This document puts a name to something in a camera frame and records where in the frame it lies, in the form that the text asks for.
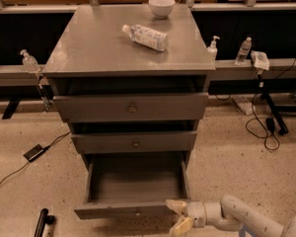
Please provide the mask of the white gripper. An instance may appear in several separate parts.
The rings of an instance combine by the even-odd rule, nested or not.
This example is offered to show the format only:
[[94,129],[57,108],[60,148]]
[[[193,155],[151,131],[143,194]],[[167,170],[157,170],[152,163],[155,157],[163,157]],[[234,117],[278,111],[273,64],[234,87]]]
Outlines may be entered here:
[[188,232],[192,226],[194,228],[203,228],[206,225],[206,211],[202,202],[191,201],[186,205],[186,202],[182,200],[167,199],[166,206],[176,214],[185,214],[186,216],[181,216],[170,229],[171,236],[180,236]]

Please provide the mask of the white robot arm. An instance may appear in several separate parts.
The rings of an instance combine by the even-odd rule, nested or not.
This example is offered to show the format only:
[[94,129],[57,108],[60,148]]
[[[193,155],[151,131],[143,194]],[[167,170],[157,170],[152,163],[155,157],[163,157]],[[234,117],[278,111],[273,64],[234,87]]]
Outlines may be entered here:
[[296,237],[296,215],[281,225],[230,195],[223,196],[219,202],[167,199],[166,206],[179,216],[170,229],[172,236],[180,236],[191,228],[213,226],[231,232],[246,227],[255,237]]

